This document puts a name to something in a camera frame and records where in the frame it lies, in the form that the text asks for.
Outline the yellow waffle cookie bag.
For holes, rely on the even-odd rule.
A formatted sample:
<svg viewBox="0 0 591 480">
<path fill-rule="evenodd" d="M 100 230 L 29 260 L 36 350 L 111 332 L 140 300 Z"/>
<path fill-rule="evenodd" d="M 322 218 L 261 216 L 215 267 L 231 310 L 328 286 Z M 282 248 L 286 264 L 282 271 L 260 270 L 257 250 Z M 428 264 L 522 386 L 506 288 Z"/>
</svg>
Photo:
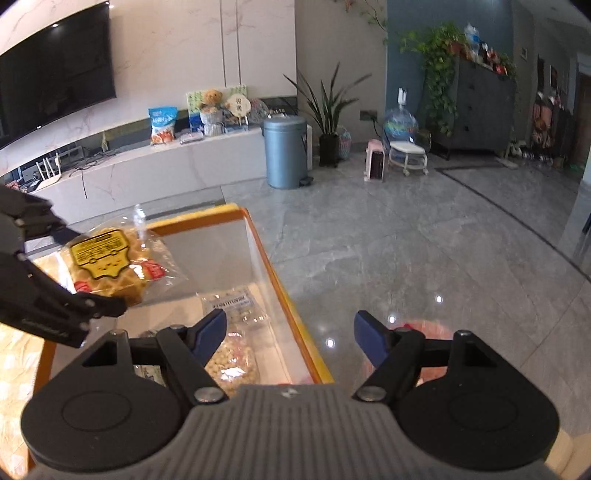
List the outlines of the yellow waffle cookie bag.
<svg viewBox="0 0 591 480">
<path fill-rule="evenodd" d="M 137 204 L 76 236 L 59 250 L 76 292 L 120 298 L 129 307 L 154 301 L 187 277 Z"/>
</svg>

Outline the white puffed snack bag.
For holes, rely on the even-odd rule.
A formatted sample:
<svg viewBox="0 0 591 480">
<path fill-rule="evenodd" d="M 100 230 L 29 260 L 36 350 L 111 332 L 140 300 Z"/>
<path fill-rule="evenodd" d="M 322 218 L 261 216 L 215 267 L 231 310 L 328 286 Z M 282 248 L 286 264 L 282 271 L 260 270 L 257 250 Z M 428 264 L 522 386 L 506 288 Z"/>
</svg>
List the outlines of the white puffed snack bag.
<svg viewBox="0 0 591 480">
<path fill-rule="evenodd" d="M 245 329 L 228 324 L 228 333 L 205 371 L 228 397 L 233 397 L 242 385 L 259 384 L 259 366 Z"/>
</svg>

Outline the white green printed snack bag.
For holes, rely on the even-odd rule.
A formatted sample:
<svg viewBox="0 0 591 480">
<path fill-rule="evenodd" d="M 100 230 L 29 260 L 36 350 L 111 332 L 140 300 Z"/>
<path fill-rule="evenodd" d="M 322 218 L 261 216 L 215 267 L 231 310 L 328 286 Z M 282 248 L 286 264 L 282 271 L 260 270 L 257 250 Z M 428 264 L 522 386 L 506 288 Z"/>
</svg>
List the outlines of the white green printed snack bag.
<svg viewBox="0 0 591 480">
<path fill-rule="evenodd" d="M 166 387 L 166 381 L 161 368 L 157 365 L 134 365 L 134 373 L 145 380 L 150 380 L 160 386 Z"/>
</svg>

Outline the clear bag of round candies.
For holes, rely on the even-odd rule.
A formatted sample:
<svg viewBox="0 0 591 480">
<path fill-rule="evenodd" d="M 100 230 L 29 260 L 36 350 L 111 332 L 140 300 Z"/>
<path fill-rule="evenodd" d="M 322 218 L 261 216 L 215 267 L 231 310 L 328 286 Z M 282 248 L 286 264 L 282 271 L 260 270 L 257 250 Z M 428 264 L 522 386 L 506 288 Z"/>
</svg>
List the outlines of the clear bag of round candies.
<svg viewBox="0 0 591 480">
<path fill-rule="evenodd" d="M 207 293 L 200 300 L 204 313 L 223 310 L 228 322 L 239 326 L 256 325 L 269 317 L 247 286 Z"/>
</svg>

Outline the white wifi router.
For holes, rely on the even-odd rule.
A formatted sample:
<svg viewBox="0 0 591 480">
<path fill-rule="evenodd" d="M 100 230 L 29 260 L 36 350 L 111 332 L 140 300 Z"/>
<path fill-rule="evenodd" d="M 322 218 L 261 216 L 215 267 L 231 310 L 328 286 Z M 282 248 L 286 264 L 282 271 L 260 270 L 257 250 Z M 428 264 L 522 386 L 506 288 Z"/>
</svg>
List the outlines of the white wifi router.
<svg viewBox="0 0 591 480">
<path fill-rule="evenodd" d="M 44 157 L 41 161 L 36 161 L 35 165 L 40 176 L 37 190 L 54 185 L 61 179 L 62 170 L 58 153 L 53 157 Z"/>
</svg>

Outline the yellow checkered tablecloth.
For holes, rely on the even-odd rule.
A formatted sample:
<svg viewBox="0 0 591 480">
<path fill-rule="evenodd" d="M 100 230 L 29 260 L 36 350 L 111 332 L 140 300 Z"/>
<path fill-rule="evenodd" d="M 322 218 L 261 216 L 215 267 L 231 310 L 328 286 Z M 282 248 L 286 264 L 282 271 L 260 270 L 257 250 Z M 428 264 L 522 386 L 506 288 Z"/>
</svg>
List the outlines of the yellow checkered tablecloth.
<svg viewBox="0 0 591 480">
<path fill-rule="evenodd" d="M 50 378 L 56 344 L 1 325 L 1 470 L 12 479 L 29 470 L 20 418 L 33 392 Z"/>
</svg>

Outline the orange cardboard box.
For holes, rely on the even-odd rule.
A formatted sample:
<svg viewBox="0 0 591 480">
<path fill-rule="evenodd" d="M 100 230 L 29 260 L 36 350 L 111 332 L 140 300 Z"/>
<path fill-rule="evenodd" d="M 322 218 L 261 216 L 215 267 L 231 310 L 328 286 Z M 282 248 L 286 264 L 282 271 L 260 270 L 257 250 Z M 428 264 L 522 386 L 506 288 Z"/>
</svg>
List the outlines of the orange cardboard box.
<svg viewBox="0 0 591 480">
<path fill-rule="evenodd" d="M 242 208 L 157 227 L 182 277 L 80 351 L 23 415 L 33 479 L 325 479 L 331 377 Z"/>
</svg>

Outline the white marble tv console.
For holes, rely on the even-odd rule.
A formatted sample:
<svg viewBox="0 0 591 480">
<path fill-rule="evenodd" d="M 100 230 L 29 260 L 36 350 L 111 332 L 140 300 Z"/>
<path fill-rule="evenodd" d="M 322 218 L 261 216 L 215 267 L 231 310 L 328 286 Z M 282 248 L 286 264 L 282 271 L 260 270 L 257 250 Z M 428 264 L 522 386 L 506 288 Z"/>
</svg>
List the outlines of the white marble tv console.
<svg viewBox="0 0 591 480">
<path fill-rule="evenodd" d="M 64 173 L 33 192 L 73 224 L 135 204 L 266 176 L 259 128 L 189 144 L 144 146 Z"/>
</svg>

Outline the green picture board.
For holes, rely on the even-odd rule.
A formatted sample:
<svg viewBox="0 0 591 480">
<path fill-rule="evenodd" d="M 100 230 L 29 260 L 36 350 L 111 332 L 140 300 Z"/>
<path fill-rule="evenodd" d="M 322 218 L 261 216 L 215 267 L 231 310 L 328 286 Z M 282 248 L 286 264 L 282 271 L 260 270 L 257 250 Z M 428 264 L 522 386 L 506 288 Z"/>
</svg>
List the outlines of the green picture board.
<svg viewBox="0 0 591 480">
<path fill-rule="evenodd" d="M 248 93 L 246 85 L 191 91 L 185 95 L 187 110 L 189 113 L 198 113 L 204 106 L 223 107 L 231 95 L 246 96 Z"/>
</svg>

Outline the brown teddy bear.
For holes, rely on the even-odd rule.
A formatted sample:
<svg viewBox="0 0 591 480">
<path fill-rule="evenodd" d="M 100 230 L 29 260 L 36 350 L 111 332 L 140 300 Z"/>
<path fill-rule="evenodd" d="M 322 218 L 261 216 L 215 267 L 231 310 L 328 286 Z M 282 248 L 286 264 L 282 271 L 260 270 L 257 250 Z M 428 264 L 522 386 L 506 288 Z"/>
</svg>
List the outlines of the brown teddy bear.
<svg viewBox="0 0 591 480">
<path fill-rule="evenodd" d="M 215 89 L 206 90 L 202 95 L 199 117 L 204 126 L 205 137 L 214 137 L 222 134 L 222 100 L 221 91 Z"/>
</svg>

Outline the round paper fan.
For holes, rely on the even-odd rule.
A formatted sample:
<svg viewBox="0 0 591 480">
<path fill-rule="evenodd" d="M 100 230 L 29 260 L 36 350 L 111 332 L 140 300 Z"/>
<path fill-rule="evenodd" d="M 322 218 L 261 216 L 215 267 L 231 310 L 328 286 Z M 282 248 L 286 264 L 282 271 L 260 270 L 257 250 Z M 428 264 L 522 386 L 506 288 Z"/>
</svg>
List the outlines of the round paper fan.
<svg viewBox="0 0 591 480">
<path fill-rule="evenodd" d="M 252 111 L 252 103 L 249 98 L 243 94 L 235 93 L 228 97 L 225 108 L 233 117 L 238 119 L 239 125 L 249 124 L 249 113 Z"/>
</svg>

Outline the pink space heater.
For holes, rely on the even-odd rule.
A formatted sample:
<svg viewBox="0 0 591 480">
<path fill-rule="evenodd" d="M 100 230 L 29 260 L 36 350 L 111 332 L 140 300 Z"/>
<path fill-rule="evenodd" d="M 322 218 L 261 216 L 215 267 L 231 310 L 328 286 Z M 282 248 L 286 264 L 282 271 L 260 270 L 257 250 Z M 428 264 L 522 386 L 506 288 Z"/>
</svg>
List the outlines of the pink space heater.
<svg viewBox="0 0 591 480">
<path fill-rule="evenodd" d="M 386 171 L 387 157 L 384 146 L 378 139 L 368 142 L 366 148 L 365 171 L 363 179 L 369 181 L 383 181 Z"/>
</svg>

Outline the dark grey cabinet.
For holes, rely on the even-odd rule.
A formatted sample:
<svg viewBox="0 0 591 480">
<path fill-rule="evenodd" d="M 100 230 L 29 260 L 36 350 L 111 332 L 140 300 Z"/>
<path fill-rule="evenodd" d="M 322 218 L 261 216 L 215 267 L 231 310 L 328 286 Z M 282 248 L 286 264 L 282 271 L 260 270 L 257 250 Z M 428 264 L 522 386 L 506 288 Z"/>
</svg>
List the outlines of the dark grey cabinet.
<svg viewBox="0 0 591 480">
<path fill-rule="evenodd" d="M 456 114 L 452 134 L 433 133 L 433 142 L 449 156 L 457 150 L 503 152 L 513 128 L 516 82 L 472 61 L 458 59 L 449 90 Z"/>
</svg>

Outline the trailing green ivy plant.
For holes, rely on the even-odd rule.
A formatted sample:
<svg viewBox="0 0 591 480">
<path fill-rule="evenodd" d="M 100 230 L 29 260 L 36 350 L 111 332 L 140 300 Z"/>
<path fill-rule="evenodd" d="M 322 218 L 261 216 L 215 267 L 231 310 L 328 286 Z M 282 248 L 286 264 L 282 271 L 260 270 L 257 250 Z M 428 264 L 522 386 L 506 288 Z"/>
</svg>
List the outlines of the trailing green ivy plant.
<svg viewBox="0 0 591 480">
<path fill-rule="evenodd" d="M 415 30 L 405 32 L 400 40 L 402 52 L 415 52 L 422 56 L 428 127 L 450 137 L 457 114 L 450 88 L 456 74 L 457 59 L 466 46 L 464 33 L 455 23 L 444 22 L 423 33 Z"/>
</svg>

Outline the black wall television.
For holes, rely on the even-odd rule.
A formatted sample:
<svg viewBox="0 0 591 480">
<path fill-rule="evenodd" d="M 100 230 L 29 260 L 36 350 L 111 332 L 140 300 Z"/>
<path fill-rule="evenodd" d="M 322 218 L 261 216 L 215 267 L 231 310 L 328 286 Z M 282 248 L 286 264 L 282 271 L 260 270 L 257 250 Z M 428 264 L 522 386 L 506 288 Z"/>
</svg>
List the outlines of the black wall television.
<svg viewBox="0 0 591 480">
<path fill-rule="evenodd" d="M 1 146 L 116 97 L 110 3 L 46 27 L 1 55 Z"/>
</svg>

